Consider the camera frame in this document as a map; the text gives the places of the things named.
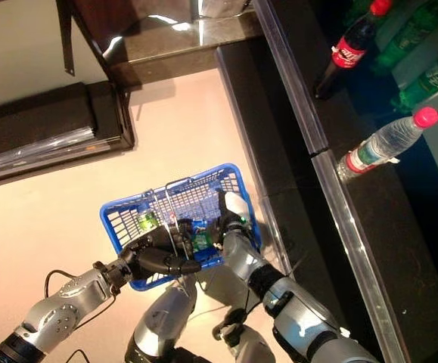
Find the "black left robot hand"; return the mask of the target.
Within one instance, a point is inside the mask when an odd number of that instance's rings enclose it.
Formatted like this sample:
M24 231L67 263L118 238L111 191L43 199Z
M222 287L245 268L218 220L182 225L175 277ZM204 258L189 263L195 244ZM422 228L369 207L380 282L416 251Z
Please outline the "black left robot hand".
M201 270L199 262L175 253L163 226L128 243L118 257L127 264L134 281L146 281L155 273L178 277Z

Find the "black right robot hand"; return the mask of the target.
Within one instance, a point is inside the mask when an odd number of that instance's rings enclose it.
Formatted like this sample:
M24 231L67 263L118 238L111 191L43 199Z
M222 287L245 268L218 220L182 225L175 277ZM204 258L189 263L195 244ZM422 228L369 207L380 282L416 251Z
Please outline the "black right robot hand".
M230 231L239 231L255 247L252 219L247 202L231 191L216 189L219 216L212 222L210 235L213 246L223 250L224 239Z

